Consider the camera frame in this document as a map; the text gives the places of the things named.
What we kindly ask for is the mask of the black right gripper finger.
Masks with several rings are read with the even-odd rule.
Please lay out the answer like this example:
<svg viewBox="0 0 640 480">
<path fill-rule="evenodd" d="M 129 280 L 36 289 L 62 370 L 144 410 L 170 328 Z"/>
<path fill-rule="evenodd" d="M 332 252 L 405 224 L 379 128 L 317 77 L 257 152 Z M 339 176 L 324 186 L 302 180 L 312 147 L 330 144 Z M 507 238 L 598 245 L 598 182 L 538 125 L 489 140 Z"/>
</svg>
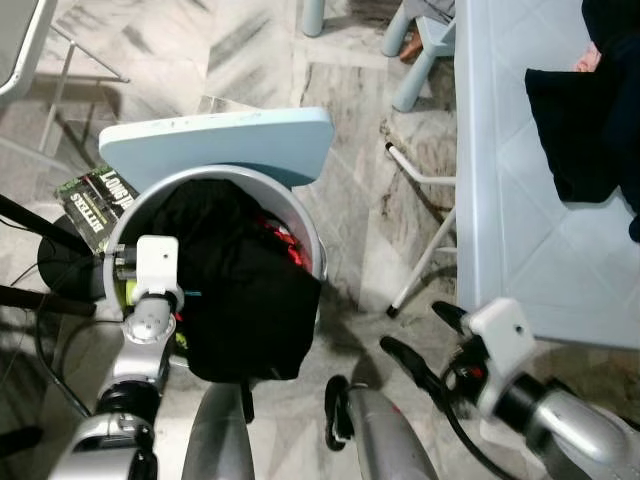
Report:
<svg viewBox="0 0 640 480">
<path fill-rule="evenodd" d="M 425 390 L 436 403 L 448 402 L 447 387 L 442 379 L 430 369 L 425 358 L 419 355 L 415 349 L 393 337 L 381 338 L 380 348 L 411 376 L 413 384 Z"/>
<path fill-rule="evenodd" d="M 463 308 L 445 301 L 434 301 L 431 303 L 431 310 L 460 337 L 466 338 L 472 335 L 470 326 L 467 324 L 467 311 Z"/>
</svg>

